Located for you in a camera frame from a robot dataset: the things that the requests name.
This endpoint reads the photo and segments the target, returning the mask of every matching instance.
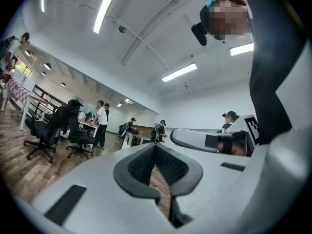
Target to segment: white wall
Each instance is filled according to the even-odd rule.
[[[165,102],[163,111],[170,128],[219,129],[228,111],[256,116],[248,81],[176,97]]]

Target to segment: black backpack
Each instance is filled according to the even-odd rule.
[[[2,59],[5,56],[5,53],[7,52],[7,49],[11,43],[11,41],[17,39],[15,36],[9,37],[6,40],[0,41],[0,59]]]

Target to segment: cap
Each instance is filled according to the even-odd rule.
[[[234,111],[229,111],[227,114],[223,114],[222,116],[225,118],[233,118],[234,120],[239,118],[239,115],[237,115]]]

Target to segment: wooden floor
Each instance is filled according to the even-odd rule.
[[[31,203],[40,191],[66,175],[84,162],[86,158],[83,155],[73,155],[68,158],[67,155],[70,150],[65,148],[69,142],[62,139],[56,146],[57,152],[52,154],[53,164],[48,162],[48,158],[41,151],[34,153],[30,161],[27,160],[26,155],[33,150],[34,146],[24,146],[24,140],[37,142],[38,139],[30,135],[27,127],[21,131],[20,121],[20,109],[8,101],[5,111],[0,111],[0,171],[11,193]],[[115,134],[107,132],[105,150],[93,148],[93,158],[120,151],[122,145],[120,142],[116,142],[115,139]],[[161,201],[158,207],[168,216],[170,206],[169,187],[156,167],[152,172],[150,186],[160,192]]]

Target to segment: black office chair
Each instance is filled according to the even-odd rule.
[[[48,123],[44,121],[39,121],[39,118],[36,114],[29,110],[31,119],[26,119],[25,124],[29,127],[32,136],[36,136],[40,142],[33,142],[24,140],[24,146],[27,144],[31,144],[36,146],[36,148],[29,153],[26,158],[28,160],[31,159],[30,155],[35,153],[38,150],[43,150],[44,153],[50,158],[49,163],[53,163],[52,156],[47,152],[47,149],[52,150],[53,153],[56,152],[56,148],[52,147],[56,142],[56,134],[61,126],[64,125],[66,120],[71,115],[71,110],[67,106],[61,106],[56,113],[52,116]]]
[[[67,150],[69,148],[74,150],[67,157],[70,158],[72,154],[81,153],[87,159],[89,159],[88,156],[86,155],[86,153],[91,154],[91,156],[93,156],[93,153],[91,151],[87,151],[87,150],[83,149],[82,145],[84,145],[84,147],[87,147],[87,145],[93,144],[95,141],[95,138],[93,136],[90,136],[90,132],[79,129],[79,123],[78,123],[78,116],[77,115],[73,115],[70,117],[69,127],[70,127],[70,132],[69,132],[68,139],[71,143],[78,144],[78,146],[66,147]]]

